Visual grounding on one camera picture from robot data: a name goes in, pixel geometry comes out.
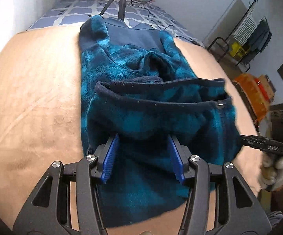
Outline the right hand grey glove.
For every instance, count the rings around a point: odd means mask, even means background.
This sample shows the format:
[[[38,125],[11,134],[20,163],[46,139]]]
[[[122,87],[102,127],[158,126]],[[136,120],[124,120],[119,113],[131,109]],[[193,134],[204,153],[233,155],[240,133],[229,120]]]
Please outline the right hand grey glove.
[[[263,190],[280,190],[283,187],[283,156],[263,153],[258,181]]]

